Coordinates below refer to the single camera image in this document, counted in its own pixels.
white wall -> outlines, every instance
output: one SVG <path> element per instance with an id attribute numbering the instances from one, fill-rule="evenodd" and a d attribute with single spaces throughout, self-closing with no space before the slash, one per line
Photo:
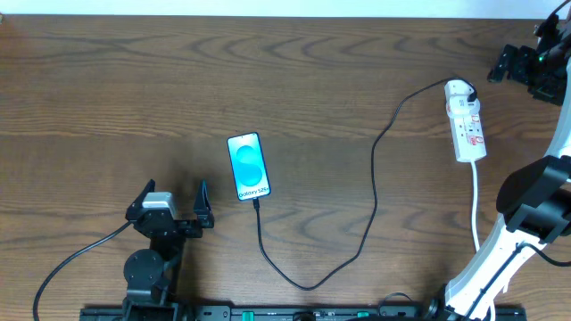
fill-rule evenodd
<path id="1" fill-rule="evenodd" d="M 545 19 L 561 3 L 562 0 L 0 0 L 0 12 Z"/>

smartphone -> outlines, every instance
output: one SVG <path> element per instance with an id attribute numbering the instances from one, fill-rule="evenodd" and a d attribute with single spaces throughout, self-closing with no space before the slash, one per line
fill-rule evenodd
<path id="1" fill-rule="evenodd" d="M 238 200 L 251 200 L 271 193 L 258 133 L 230 137 L 228 153 Z"/>

charging cable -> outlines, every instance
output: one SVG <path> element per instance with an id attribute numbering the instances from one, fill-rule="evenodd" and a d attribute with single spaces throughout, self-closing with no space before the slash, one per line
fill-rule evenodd
<path id="1" fill-rule="evenodd" d="M 253 199 L 253 207 L 256 210 L 256 217 L 258 220 L 258 244 L 260 246 L 260 252 L 261 255 L 264 257 L 264 259 L 276 270 L 276 272 L 278 274 L 280 274 L 289 284 L 293 285 L 294 287 L 296 287 L 299 290 L 303 290 L 303 291 L 313 291 L 317 288 L 319 288 L 323 283 L 325 283 L 331 276 L 333 276 L 335 273 L 339 272 L 341 269 L 345 268 L 346 266 L 350 265 L 351 263 L 353 263 L 354 260 L 356 260 L 360 254 L 363 252 L 363 248 L 365 247 L 365 242 L 367 241 L 367 235 L 368 235 L 368 230 L 371 228 L 371 225 L 373 224 L 373 220 L 375 219 L 375 215 L 377 214 L 377 207 L 378 207 L 378 197 L 377 197 L 377 184 L 375 183 L 375 149 L 377 148 L 377 144 L 378 142 L 381 140 L 381 138 L 383 138 L 383 136 L 386 134 L 387 131 L 389 131 L 389 129 L 391 128 L 391 126 L 394 124 L 394 122 L 396 121 L 396 117 L 399 115 L 399 112 L 401 111 L 402 106 L 404 105 L 404 103 L 406 103 L 410 98 L 424 92 L 427 89 L 430 89 L 434 86 L 438 86 L 442 83 L 445 82 L 451 82 L 451 81 L 459 81 L 461 84 L 465 84 L 465 86 L 468 87 L 467 89 L 467 93 L 465 95 L 465 101 L 467 102 L 467 105 L 470 106 L 471 105 L 478 105 L 479 108 L 479 102 L 477 100 L 477 91 L 476 88 L 470 84 L 467 80 L 465 80 L 464 78 L 460 78 L 460 77 L 450 77 L 450 78 L 445 78 L 442 80 L 438 80 L 428 86 L 425 86 L 424 88 L 420 88 L 419 90 L 417 90 L 416 92 L 404 97 L 404 99 L 399 103 L 399 105 L 397 106 L 397 108 L 394 110 L 394 114 L 391 117 L 391 120 L 389 121 L 389 123 L 385 126 L 385 128 L 381 131 L 381 133 L 377 136 L 377 138 L 375 138 L 375 141 L 373 142 L 373 146 L 371 147 L 371 162 L 370 162 L 370 166 L 371 166 L 371 183 L 372 183 L 372 187 L 373 187 L 373 200 L 374 200 L 374 204 L 373 204 L 373 210 L 371 212 L 371 216 L 368 219 L 368 223 L 367 223 L 367 227 L 365 228 L 365 232 L 363 233 L 363 237 L 360 240 L 360 245 L 359 245 L 359 249 L 357 250 L 357 253 L 355 253 L 355 255 L 353 255 L 350 259 L 346 260 L 344 263 L 342 263 L 340 266 L 336 267 L 333 271 L 329 272 L 329 274 L 327 274 L 321 281 L 319 281 L 317 284 L 313 285 L 313 286 L 302 286 L 297 284 L 296 282 L 294 282 L 292 279 L 290 279 L 288 276 L 286 276 L 286 274 L 284 274 L 284 272 L 282 272 L 279 267 L 276 266 L 276 264 L 274 264 L 274 262 L 272 262 L 272 260 L 268 257 L 268 254 L 266 253 L 266 251 L 264 250 L 264 245 L 263 242 L 261 240 L 261 220 L 260 220 L 260 200 L 258 200 L 257 198 Z M 453 95 L 456 94 L 456 87 L 454 87 L 454 90 L 451 90 L 451 93 Z"/>

wood grain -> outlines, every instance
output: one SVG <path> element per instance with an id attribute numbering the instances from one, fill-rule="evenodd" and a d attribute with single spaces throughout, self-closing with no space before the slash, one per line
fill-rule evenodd
<path id="1" fill-rule="evenodd" d="M 244 304 L 375 304 L 434 294 L 473 255 L 470 168 L 454 160 L 443 91 L 407 103 L 376 151 L 379 211 L 360 259 L 314 292 L 259 253 L 236 199 L 226 138 L 258 131 L 273 194 L 269 256 L 301 284 L 351 257 L 372 209 L 370 147 L 396 104 L 440 78 L 478 88 L 488 156 L 478 162 L 480 235 L 513 170 L 542 157 L 559 108 L 485 76 L 501 48 L 533 45 L 535 21 L 10 16 L 0 26 L 0 320 L 30 320 L 47 274 L 120 226 L 149 178 L 190 210 L 209 184 L 217 222 L 187 244 L 180 297 Z M 569 258 L 570 241 L 547 252 Z M 118 305 L 132 229 L 69 264 L 42 320 Z M 568 271 L 531 259 L 498 302 L 568 319 Z"/>

power strip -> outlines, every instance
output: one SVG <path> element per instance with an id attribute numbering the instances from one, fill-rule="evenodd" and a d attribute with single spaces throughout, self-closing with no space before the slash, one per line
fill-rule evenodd
<path id="1" fill-rule="evenodd" d="M 450 117 L 456 161 L 477 161 L 486 155 L 484 132 L 480 119 L 480 101 L 468 101 L 473 89 L 462 80 L 444 86 L 446 113 Z"/>

